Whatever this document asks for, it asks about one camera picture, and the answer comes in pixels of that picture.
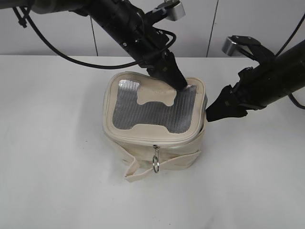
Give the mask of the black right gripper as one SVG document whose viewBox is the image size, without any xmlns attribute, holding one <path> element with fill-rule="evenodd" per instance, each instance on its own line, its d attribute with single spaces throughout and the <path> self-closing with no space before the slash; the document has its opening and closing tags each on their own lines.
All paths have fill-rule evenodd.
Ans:
<svg viewBox="0 0 305 229">
<path fill-rule="evenodd" d="M 208 122 L 245 117 L 248 110 L 264 109 L 295 92 L 295 55 L 282 54 L 238 75 L 239 82 L 233 87 L 225 86 L 206 109 Z"/>
</svg>

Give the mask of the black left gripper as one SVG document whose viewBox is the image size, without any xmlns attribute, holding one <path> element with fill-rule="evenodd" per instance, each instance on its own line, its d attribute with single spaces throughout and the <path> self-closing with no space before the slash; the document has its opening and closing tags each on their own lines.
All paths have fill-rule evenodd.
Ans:
<svg viewBox="0 0 305 229">
<path fill-rule="evenodd" d="M 174 33 L 155 28 L 143 21 L 128 21 L 123 26 L 123 48 L 134 59 L 124 67 L 139 65 L 148 74 L 177 91 L 187 86 L 175 56 L 169 51 L 174 43 Z"/>
</svg>

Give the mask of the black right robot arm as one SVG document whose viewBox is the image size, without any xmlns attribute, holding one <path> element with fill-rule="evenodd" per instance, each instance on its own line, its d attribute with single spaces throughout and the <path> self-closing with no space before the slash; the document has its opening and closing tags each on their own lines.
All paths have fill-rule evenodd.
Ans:
<svg viewBox="0 0 305 229">
<path fill-rule="evenodd" d="M 240 118 L 249 110 L 262 110 L 305 86 L 305 43 L 257 67 L 239 72 L 240 80 L 225 86 L 206 109 L 208 122 Z"/>
</svg>

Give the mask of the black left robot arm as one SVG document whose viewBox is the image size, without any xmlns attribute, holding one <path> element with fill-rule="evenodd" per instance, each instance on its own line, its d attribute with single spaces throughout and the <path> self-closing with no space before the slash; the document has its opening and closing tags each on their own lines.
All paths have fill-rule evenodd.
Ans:
<svg viewBox="0 0 305 229">
<path fill-rule="evenodd" d="M 164 81 L 177 91 L 187 86 L 175 56 L 169 50 L 176 41 L 176 35 L 154 27 L 155 23 L 163 19 L 177 21 L 185 15 L 179 0 L 166 0 L 147 13 L 128 0 L 2 0 L 0 7 L 11 8 L 23 28 L 29 24 L 54 53 L 70 62 L 104 70 L 138 65 L 146 69 L 151 77 Z M 69 11 L 83 17 L 90 16 L 134 61 L 106 66 L 73 59 L 57 50 L 42 35 L 30 17 L 32 11 L 37 14 Z"/>
</svg>

